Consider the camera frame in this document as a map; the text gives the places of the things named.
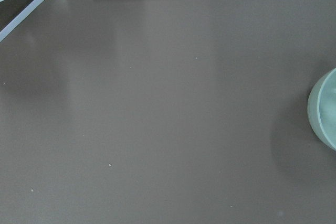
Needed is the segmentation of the green bowl on table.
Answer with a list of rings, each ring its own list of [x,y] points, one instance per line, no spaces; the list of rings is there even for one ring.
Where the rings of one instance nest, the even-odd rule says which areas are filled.
[[[335,150],[335,69],[327,72],[313,86],[307,113],[315,135]]]

